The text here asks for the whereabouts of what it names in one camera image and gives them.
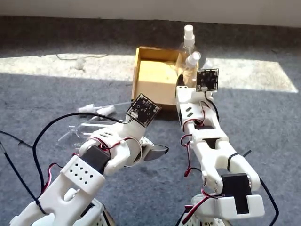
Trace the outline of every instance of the black wire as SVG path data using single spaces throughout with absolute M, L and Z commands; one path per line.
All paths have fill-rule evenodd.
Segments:
M 190 169 L 192 169 L 192 170 L 197 170 L 197 171 L 199 171 L 199 172 L 202 173 L 202 171 L 201 171 L 199 168 L 196 168 L 196 167 L 190 167 Z
M 213 108 L 215 110 L 215 113 L 216 113 L 217 120 L 218 120 L 218 122 L 220 122 L 220 117 L 218 115 L 217 107 L 215 106 L 215 104 L 211 100 L 209 100 L 207 98 L 207 94 L 206 93 L 205 93 L 205 98 L 206 98 L 206 101 L 208 101 L 213 106 Z
M 23 178 L 21 177 L 21 175 L 19 174 L 18 170 L 15 168 L 15 165 L 13 164 L 13 162 L 11 161 L 8 153 L 6 152 L 6 150 L 4 149 L 3 144 L 0 141 L 0 146 L 3 148 L 3 152 L 4 155 L 7 159 L 7 161 L 9 162 L 11 168 L 13 168 L 15 174 L 17 175 L 17 177 L 19 178 L 19 180 L 21 181 L 22 185 L 25 187 L 25 189 L 27 190 L 27 192 L 29 193 L 29 195 L 33 198 L 33 200 L 36 202 L 36 204 L 38 205 L 39 209 L 41 210 L 41 212 L 43 214 L 46 214 L 46 212 L 43 210 L 43 208 L 41 207 L 41 203 L 39 202 L 39 200 L 33 195 L 33 193 L 31 192 L 31 190 L 29 189 L 29 187 L 27 186 L 27 184 L 24 182 Z
M 118 122 L 118 123 L 122 123 L 122 124 L 130 123 L 133 120 L 133 119 L 130 119 L 128 122 L 124 122 L 124 121 L 112 118 L 110 116 L 102 115 L 102 114 L 90 113 L 90 112 L 75 112 L 75 113 L 65 114 L 65 115 L 63 115 L 61 117 L 58 117 L 58 118 L 52 120 L 50 123 L 48 123 L 44 127 L 44 129 L 39 133 L 39 135 L 37 136 L 37 138 L 34 141 L 33 146 L 32 146 L 32 155 L 33 155 L 33 159 L 34 159 L 34 162 L 36 164 L 36 167 L 37 167 L 37 170 L 38 170 L 38 173 L 39 173 L 40 183 L 41 183 L 41 192 L 40 192 L 39 197 L 42 194 L 42 191 L 43 191 L 43 188 L 44 188 L 45 184 L 44 184 L 44 177 L 43 177 L 42 169 L 41 169 L 38 157 L 37 157 L 37 150 L 36 150 L 36 148 L 37 148 L 38 142 L 41 139 L 41 137 L 43 136 L 43 134 L 47 131 L 47 129 L 49 129 L 49 127 L 52 126 L 54 123 L 56 123 L 57 121 L 59 121 L 61 119 L 64 119 L 64 118 L 67 118 L 67 117 L 70 117 L 70 116 L 74 116 L 74 115 L 91 115 L 91 116 L 97 116 L 97 117 L 101 117 L 101 118 L 108 119 L 108 120 L 111 120 L 111 121 L 114 121 L 114 122 Z
M 25 141 L 23 141 L 23 140 L 17 138 L 16 136 L 14 136 L 14 135 L 12 135 L 12 134 L 10 134 L 10 133 L 7 133 L 7 132 L 2 131 L 2 130 L 0 130 L 0 133 L 2 133 L 2 134 L 4 134 L 4 135 L 7 135 L 7 136 L 10 136 L 11 138 L 13 138 L 13 139 L 19 141 L 19 144 L 18 144 L 18 145 L 25 145 L 26 147 L 32 148 L 31 145 L 29 145 L 29 144 L 26 143 Z
M 273 196 L 272 196 L 272 194 L 269 192 L 269 189 L 268 189 L 268 187 L 265 185 L 265 183 L 263 182 L 263 180 L 260 178 L 260 183 L 261 183 L 261 185 L 263 186 L 263 188 L 264 188 L 264 190 L 266 191 L 266 193 L 268 194 L 268 197 L 269 197 L 269 199 L 271 200 L 271 202 L 272 202 L 272 204 L 273 204 L 273 207 L 274 207 L 274 209 L 275 209 L 275 216 L 274 216 L 274 218 L 273 218 L 273 220 L 271 221 L 271 223 L 269 224 L 269 226 L 272 226 L 272 225 L 274 225 L 274 223 L 276 222 L 276 220 L 277 220 L 277 218 L 278 218 L 278 216 L 279 216 L 279 209 L 278 209 L 278 206 L 277 206 L 277 204 L 275 203 L 275 200 L 274 200 L 274 198 L 273 198 Z

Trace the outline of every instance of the gray carpet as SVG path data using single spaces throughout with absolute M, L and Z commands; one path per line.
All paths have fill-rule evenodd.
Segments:
M 184 25 L 163 21 L 0 17 L 0 58 L 3 59 L 0 59 L 0 129 L 32 143 L 50 120 L 73 112 L 79 106 L 130 100 L 135 48 L 177 48 Z M 243 68 L 244 64 L 236 59 L 277 62 L 293 84 L 294 92 L 277 90 L 285 83 L 282 80 L 274 90 L 265 90 L 260 82 L 249 84 L 247 80 L 229 75 L 230 81 L 221 85 L 215 101 L 221 126 L 237 152 L 253 150 L 247 159 L 266 182 L 279 206 L 280 216 L 275 225 L 299 225 L 301 29 L 193 25 L 203 56 L 233 59 L 232 65 L 223 65 L 223 70 Z M 17 64 L 13 62 L 15 57 L 43 58 L 44 55 L 62 53 L 109 54 L 111 58 L 100 61 L 101 69 L 97 75 L 91 75 L 92 78 L 85 77 L 82 72 L 82 77 L 68 77 L 64 75 L 67 71 L 59 69 L 51 76 L 39 75 L 38 69 L 30 75 L 26 69 L 32 62 L 23 66 L 18 64 L 20 73 L 11 72 Z M 5 71 L 6 66 L 11 68 L 10 72 Z M 273 76 L 277 72 L 263 64 L 253 73 L 261 78 L 261 75 Z M 64 120 L 53 126 L 41 140 L 38 157 L 45 176 L 51 162 L 64 164 L 70 158 L 71 151 L 58 147 L 56 141 L 70 123 L 79 121 L 76 117 Z M 193 172 L 189 178 L 183 177 L 187 158 L 179 144 L 181 135 L 177 121 L 154 121 L 146 136 L 157 144 L 169 146 L 169 153 L 161 159 L 107 177 L 97 199 L 106 205 L 118 225 L 172 226 L 182 214 L 183 206 L 200 192 L 202 181 L 198 172 Z M 0 138 L 25 181 L 38 194 L 40 182 L 31 151 L 17 146 L 8 137 L 1 135 Z M 195 157 L 192 162 L 198 166 Z M 3 155 L 0 181 L 0 222 L 7 225 L 31 202 L 31 198 Z M 259 193 L 264 198 L 265 216 L 233 221 L 233 225 L 268 225 L 274 210 L 265 192 L 260 189 Z

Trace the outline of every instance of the cardboard tray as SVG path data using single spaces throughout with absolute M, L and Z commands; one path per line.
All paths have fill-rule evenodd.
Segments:
M 139 47 L 136 51 L 132 100 L 143 93 L 162 107 L 176 111 L 175 88 L 177 73 L 175 63 L 179 51 L 173 49 Z

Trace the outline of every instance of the clear plastic container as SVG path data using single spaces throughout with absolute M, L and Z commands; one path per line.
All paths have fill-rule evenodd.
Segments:
M 112 117 L 123 120 L 126 116 L 126 111 L 130 107 L 131 102 L 114 105 L 116 112 Z M 60 148 L 75 152 L 87 140 L 91 134 L 99 129 L 114 124 L 113 121 L 99 120 L 99 117 L 93 117 L 90 120 L 81 120 L 78 124 L 69 125 L 67 132 L 58 139 L 57 146 Z

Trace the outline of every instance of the spray bottle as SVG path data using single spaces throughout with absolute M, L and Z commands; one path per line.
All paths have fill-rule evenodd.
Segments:
M 183 75 L 183 81 L 186 86 L 194 87 L 198 69 L 198 61 L 201 54 L 196 52 L 195 36 L 193 26 L 184 27 L 184 42 L 180 46 L 179 56 L 176 62 L 177 75 Z

